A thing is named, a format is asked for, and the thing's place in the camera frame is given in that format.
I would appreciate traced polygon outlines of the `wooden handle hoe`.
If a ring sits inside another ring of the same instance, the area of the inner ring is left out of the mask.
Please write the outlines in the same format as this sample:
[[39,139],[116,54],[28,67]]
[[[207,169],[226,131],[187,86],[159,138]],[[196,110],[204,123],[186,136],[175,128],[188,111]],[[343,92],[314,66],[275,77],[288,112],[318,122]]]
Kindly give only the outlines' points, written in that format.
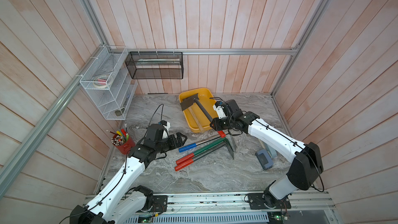
[[190,112],[190,114],[191,114],[193,120],[195,121],[195,123],[196,123],[198,129],[200,130],[200,132],[201,132],[201,133],[204,133],[205,130],[204,130],[204,128],[202,127],[202,125],[201,125],[201,123],[199,122],[199,120],[197,119],[196,115],[194,114],[194,111],[192,110],[192,107],[189,107],[188,110],[189,110],[189,112]]

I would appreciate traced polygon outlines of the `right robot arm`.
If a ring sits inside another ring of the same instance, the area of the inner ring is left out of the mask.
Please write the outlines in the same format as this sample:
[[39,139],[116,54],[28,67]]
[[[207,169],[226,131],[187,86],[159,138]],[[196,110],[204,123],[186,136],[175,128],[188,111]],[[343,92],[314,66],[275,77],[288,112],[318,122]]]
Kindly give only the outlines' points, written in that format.
[[263,192],[262,201],[267,208],[277,208],[279,203],[297,190],[308,190],[323,172],[320,148],[310,142],[305,144],[265,122],[253,112],[245,112],[235,100],[216,101],[213,109],[217,117],[210,120],[216,131],[233,129],[253,136],[269,145],[291,163],[287,174],[270,184]]

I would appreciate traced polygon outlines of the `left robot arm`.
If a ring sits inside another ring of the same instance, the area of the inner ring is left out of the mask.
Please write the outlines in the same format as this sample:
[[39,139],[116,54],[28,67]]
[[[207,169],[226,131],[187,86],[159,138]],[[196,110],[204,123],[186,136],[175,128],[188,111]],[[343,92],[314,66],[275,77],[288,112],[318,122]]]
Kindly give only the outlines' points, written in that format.
[[130,149],[124,165],[109,183],[85,206],[76,206],[67,217],[71,224],[122,224],[138,211],[153,212],[153,191],[137,186],[123,200],[132,183],[145,171],[157,155],[184,146],[187,136],[170,134],[170,123],[161,121],[148,126],[143,138]]

